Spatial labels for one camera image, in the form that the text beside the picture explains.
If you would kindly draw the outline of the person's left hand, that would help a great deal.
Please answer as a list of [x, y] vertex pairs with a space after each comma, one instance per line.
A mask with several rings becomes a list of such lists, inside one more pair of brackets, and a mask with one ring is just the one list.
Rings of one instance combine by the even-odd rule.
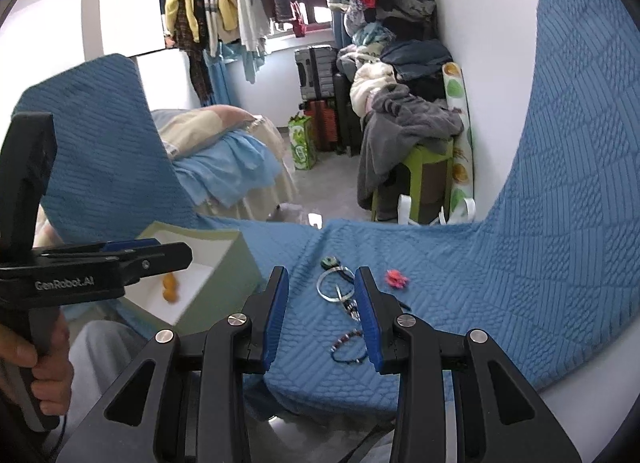
[[70, 409], [74, 369], [70, 363], [70, 330], [62, 313], [53, 324], [49, 353], [39, 356], [35, 346], [1, 326], [1, 361], [32, 372], [32, 392], [44, 415], [62, 417]]

